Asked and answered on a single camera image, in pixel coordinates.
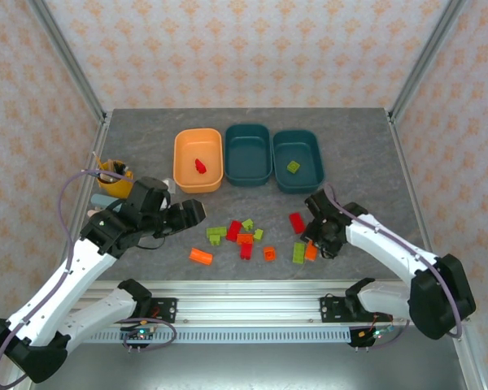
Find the orange plastic container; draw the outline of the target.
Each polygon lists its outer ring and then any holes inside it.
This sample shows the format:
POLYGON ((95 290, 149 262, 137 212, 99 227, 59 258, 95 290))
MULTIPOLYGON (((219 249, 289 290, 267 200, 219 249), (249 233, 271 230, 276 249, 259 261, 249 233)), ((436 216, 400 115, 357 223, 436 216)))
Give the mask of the orange plastic container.
POLYGON ((213 128, 180 132, 174 141, 173 179, 185 193, 212 193, 221 185, 224 159, 221 134, 213 128), (199 174, 194 160, 200 159, 207 173, 199 174))

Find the aluminium table side rail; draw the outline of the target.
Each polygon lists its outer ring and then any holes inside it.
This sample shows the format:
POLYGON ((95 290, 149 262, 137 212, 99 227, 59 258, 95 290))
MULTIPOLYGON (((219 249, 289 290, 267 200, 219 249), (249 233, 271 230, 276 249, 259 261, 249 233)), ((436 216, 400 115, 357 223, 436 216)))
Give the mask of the aluminium table side rail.
MULTIPOLYGON (((113 111, 108 111, 104 118, 100 120, 98 130, 96 132, 94 142, 90 147, 89 155, 85 162, 86 168, 97 168, 96 156, 101 157, 103 147, 107 139, 107 132, 110 127, 111 117, 113 111)), ((72 216, 72 230, 79 232, 86 220, 86 213, 89 208, 90 198, 94 189, 97 187, 96 179, 89 175, 83 175, 79 180, 79 194, 76 205, 74 207, 74 215, 72 216)))
POLYGON ((433 252, 434 248, 433 248, 432 242, 430 240, 430 236, 429 236, 429 232, 428 232, 428 229, 427 229, 427 226, 425 223, 424 215, 423 215, 421 207, 420 207, 420 203, 419 203, 418 196, 416 193, 416 188, 415 188, 415 185, 414 185, 413 180, 411 178, 411 172, 409 169, 409 165, 407 163, 407 159, 406 159, 405 154, 404 154, 403 143, 400 139, 398 129, 396 127, 396 122, 394 121, 394 118, 389 111, 386 111, 386 118, 387 118, 387 122, 388 122, 389 127, 390 127, 391 135, 392 135, 393 140, 394 140, 396 152, 399 156, 399 162, 400 162, 401 168, 403 170, 403 176, 404 176, 404 179, 405 179, 405 182, 407 185, 407 190, 408 190, 411 202, 412 202, 412 207, 414 210, 414 214, 416 216, 416 221, 417 221, 417 224, 418 224, 418 227, 420 230, 420 236, 423 240, 423 244, 424 244, 425 249, 428 250, 429 252, 433 252))

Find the aluminium mounting beam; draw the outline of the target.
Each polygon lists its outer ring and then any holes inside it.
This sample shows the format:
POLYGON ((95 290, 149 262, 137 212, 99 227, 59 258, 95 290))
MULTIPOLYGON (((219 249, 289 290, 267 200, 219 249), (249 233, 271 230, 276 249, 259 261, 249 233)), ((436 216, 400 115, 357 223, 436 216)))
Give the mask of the aluminium mounting beam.
POLYGON ((321 324, 319 298, 353 280, 159 281, 142 285, 178 299, 177 327, 302 327, 321 324))

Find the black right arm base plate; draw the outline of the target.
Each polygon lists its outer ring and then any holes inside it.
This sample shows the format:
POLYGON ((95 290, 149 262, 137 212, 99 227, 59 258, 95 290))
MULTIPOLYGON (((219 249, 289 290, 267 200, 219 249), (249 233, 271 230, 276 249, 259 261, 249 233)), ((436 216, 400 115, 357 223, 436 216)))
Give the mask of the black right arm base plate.
POLYGON ((392 321, 388 314, 367 311, 356 298, 324 296, 319 299, 323 323, 372 323, 392 321))

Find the brushed metal sheet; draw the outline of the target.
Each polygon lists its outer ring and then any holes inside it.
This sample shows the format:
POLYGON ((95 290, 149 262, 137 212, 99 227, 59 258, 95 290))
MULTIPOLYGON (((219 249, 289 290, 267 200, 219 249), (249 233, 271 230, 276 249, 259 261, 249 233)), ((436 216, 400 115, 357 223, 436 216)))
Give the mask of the brushed metal sheet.
POLYGON ((176 344, 151 353, 81 346, 33 390, 467 390, 454 347, 406 335, 345 344, 176 344))

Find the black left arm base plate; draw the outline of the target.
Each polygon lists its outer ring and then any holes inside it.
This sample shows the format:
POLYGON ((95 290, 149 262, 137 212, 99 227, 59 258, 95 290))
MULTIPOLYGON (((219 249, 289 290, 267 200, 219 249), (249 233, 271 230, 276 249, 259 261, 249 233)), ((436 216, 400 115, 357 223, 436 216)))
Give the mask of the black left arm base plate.
POLYGON ((132 318, 160 319, 175 323, 178 300, 173 297, 151 297, 139 302, 132 318))

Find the light blue cylinder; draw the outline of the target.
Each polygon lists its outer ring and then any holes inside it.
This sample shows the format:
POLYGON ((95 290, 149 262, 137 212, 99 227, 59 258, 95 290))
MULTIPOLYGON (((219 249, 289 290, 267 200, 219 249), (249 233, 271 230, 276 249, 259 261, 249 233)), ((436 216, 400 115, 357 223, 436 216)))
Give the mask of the light blue cylinder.
POLYGON ((90 198, 90 203, 94 207, 100 207, 100 208, 106 208, 111 203, 116 202, 116 201, 118 201, 117 197, 111 197, 111 196, 103 195, 100 193, 95 193, 90 198))

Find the yellow pen cup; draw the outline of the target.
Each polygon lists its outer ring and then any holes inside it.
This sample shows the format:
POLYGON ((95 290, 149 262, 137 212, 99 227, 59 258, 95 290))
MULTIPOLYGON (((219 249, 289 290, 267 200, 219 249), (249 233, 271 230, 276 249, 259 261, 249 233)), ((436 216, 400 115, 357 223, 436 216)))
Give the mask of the yellow pen cup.
MULTIPOLYGON (((116 160, 119 164, 118 166, 118 174, 120 175, 127 175, 133 179, 133 173, 128 169, 126 164, 120 160, 116 160)), ((103 171, 107 170, 107 161, 102 162, 103 164, 103 171)), ((107 180, 102 180, 101 178, 97 178, 98 185, 101 189, 104 189, 107 194, 111 197, 117 197, 121 199, 126 199, 130 194, 132 187, 133 187, 133 180, 126 181, 126 180, 112 180, 110 181, 108 178, 107 180)))

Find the aluminium frame post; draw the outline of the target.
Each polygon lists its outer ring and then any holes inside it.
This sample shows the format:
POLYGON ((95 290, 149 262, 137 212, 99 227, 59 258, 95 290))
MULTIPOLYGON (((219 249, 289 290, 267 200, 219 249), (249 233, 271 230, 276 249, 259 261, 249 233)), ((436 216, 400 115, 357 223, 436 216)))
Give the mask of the aluminium frame post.
POLYGON ((68 40, 63 35, 59 24, 52 14, 46 0, 27 0, 27 3, 38 18, 41 26, 45 29, 51 44, 67 68, 71 78, 74 80, 81 96, 85 99, 94 117, 103 122, 107 117, 106 111, 102 108, 96 93, 94 92, 82 66, 77 61, 68 40))
POLYGON ((420 82, 425 76, 425 73, 434 60, 442 43, 447 38, 447 34, 451 31, 451 28, 456 22, 466 1, 467 0, 448 0, 445 10, 438 19, 423 50, 420 52, 416 63, 395 99, 394 105, 387 112, 388 118, 392 124, 395 124, 403 115, 407 104, 415 94, 420 82))

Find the teal plastic container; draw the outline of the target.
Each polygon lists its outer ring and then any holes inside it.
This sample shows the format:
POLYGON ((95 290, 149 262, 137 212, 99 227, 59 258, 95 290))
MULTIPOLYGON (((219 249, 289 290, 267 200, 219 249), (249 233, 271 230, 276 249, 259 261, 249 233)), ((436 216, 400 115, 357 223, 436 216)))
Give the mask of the teal plastic container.
POLYGON ((269 130, 262 124, 238 123, 224 135, 224 174, 238 187, 266 184, 273 171, 269 130))
POLYGON ((319 142, 313 132, 295 129, 275 133, 272 157, 277 187, 283 193, 313 193, 325 179, 319 142), (286 170, 292 160, 301 165, 295 175, 286 170))

